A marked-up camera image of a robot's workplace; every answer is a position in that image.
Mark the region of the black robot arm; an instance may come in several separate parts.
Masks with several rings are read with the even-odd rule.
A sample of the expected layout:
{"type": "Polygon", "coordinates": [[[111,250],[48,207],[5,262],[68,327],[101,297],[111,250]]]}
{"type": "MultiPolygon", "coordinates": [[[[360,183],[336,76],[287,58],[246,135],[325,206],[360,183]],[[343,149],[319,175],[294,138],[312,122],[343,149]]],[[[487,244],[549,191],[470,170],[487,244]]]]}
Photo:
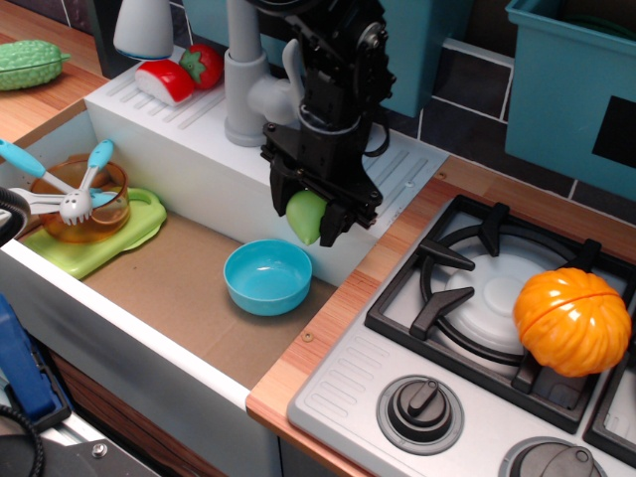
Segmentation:
{"type": "Polygon", "coordinates": [[[321,245],[377,219],[383,195],[363,167],[390,143],[368,146],[374,124],[389,127],[380,104],[396,81],[389,70],[385,10],[378,1],[256,1],[263,13],[295,32],[305,70],[299,126],[268,122],[262,157],[270,164],[273,207],[287,213],[292,198],[310,191],[326,203],[318,222],[321,245]]]}

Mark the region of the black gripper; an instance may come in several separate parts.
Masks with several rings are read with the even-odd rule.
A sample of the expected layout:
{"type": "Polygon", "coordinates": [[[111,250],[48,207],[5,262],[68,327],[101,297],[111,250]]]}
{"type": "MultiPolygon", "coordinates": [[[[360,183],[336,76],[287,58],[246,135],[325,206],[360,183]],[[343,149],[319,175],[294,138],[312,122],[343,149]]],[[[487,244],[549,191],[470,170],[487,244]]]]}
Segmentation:
{"type": "Polygon", "coordinates": [[[261,156],[269,162],[272,204],[280,217],[292,197],[307,189],[329,202],[319,227],[321,246],[333,246],[354,223],[365,229],[375,223],[383,196],[365,171],[357,133],[275,123],[265,124],[262,132],[261,156]]]}

